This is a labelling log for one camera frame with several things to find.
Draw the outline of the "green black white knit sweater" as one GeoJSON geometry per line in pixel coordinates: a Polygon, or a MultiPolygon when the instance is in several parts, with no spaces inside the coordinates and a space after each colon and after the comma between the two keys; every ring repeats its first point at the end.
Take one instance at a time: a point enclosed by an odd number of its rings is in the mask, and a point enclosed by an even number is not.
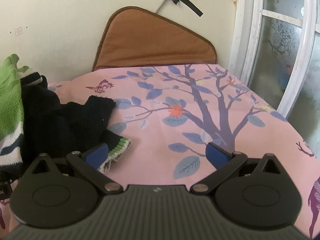
{"type": "Polygon", "coordinates": [[[131,145],[108,128],[97,140],[77,138],[63,116],[57,94],[48,88],[45,76],[28,66],[18,68],[16,54],[1,65],[1,181],[18,179],[41,153],[63,158],[73,151],[85,153],[105,143],[108,171],[131,145]]]}

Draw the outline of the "black folded garment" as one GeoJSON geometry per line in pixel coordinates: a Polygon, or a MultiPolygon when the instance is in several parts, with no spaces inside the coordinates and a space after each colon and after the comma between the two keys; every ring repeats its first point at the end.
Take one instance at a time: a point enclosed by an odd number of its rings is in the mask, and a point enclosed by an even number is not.
{"type": "Polygon", "coordinates": [[[84,105],[76,102],[62,105],[62,111],[77,138],[97,140],[107,129],[115,106],[115,101],[110,98],[92,95],[84,105]]]}

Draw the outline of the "pink floral bed sheet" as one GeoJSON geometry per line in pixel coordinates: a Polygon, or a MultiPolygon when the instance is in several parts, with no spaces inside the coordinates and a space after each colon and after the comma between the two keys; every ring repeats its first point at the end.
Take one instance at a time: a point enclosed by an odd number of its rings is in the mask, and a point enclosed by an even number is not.
{"type": "Polygon", "coordinates": [[[116,102],[109,128],[132,145],[108,175],[122,185],[190,186],[215,169],[204,156],[210,142],[250,157],[273,153],[302,197],[296,226],[319,233],[319,161],[289,122],[217,64],[105,68],[49,89],[62,103],[116,102]]]}

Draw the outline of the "brown cushion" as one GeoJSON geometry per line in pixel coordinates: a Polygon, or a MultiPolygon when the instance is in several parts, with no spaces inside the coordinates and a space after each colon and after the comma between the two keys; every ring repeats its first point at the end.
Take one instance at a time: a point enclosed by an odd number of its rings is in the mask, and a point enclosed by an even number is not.
{"type": "Polygon", "coordinates": [[[146,9],[124,7],[110,16],[92,69],[205,63],[217,63],[209,40],[146,9]]]}

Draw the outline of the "small wall sticker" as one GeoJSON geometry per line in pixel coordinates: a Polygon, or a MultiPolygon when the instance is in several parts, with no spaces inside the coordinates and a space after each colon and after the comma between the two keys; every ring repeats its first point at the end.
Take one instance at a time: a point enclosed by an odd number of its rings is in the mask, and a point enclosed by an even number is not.
{"type": "Polygon", "coordinates": [[[16,36],[22,35],[22,33],[23,33],[22,27],[18,27],[18,28],[15,29],[15,35],[16,36]]]}

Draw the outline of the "white window frame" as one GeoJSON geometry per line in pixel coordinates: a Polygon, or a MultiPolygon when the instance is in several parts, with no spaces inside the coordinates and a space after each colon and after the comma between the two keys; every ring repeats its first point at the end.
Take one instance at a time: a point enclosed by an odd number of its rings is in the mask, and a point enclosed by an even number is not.
{"type": "Polygon", "coordinates": [[[319,0],[235,0],[227,69],[288,118],[319,33],[319,0]]]}

